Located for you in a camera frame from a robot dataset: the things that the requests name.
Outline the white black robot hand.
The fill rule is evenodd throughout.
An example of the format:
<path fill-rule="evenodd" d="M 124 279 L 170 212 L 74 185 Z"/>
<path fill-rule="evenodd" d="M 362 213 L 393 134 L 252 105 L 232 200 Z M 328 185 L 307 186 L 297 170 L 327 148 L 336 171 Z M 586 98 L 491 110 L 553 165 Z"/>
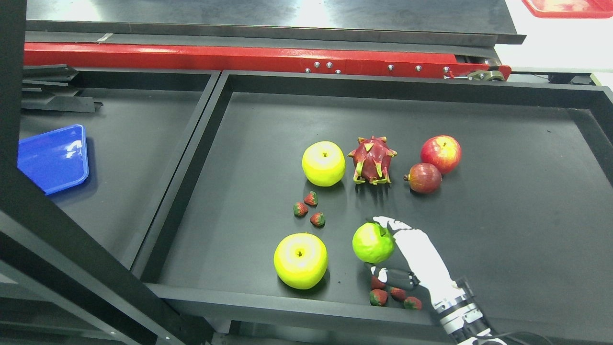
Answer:
<path fill-rule="evenodd" d="M 429 292 L 435 310 L 443 311 L 466 300 L 466 292 L 451 279 L 446 264 L 424 231 L 386 216 L 374 216 L 368 221 L 392 234 L 412 275 Z"/>

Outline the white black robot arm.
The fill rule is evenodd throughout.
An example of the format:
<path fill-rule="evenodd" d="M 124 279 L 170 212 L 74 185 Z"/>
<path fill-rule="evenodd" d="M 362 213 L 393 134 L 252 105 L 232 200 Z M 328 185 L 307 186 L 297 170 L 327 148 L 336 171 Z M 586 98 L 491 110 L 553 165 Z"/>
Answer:
<path fill-rule="evenodd" d="M 478 306 L 468 280 L 454 280 L 446 295 L 431 299 L 440 324 L 456 345 L 505 345 Z"/>

